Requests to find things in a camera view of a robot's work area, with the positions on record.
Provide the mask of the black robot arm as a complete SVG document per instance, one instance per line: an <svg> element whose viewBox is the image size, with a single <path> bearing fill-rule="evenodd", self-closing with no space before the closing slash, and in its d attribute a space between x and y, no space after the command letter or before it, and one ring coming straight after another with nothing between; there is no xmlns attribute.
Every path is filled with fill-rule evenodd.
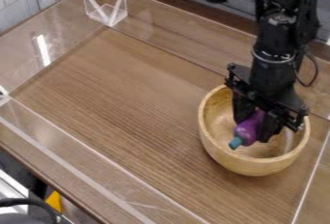
<svg viewBox="0 0 330 224"><path fill-rule="evenodd" d="M228 0L204 0L223 3ZM255 0L257 37L248 67L227 66L225 86L232 90L233 120L255 132L253 141L265 143L283 128L296 131L309 109L293 85L301 82L299 70L309 57L319 21L317 0Z"/></svg>

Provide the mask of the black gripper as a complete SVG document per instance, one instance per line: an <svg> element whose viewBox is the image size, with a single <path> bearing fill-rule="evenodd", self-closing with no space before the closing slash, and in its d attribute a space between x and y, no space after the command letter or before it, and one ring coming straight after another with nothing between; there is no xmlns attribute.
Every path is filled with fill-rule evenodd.
<svg viewBox="0 0 330 224"><path fill-rule="evenodd" d="M231 63L224 84L231 89L233 120L241 123L257 110L264 112L257 140L267 143L287 127L297 131L309 109L295 90L301 54L269 53L253 48L251 67Z"/></svg>

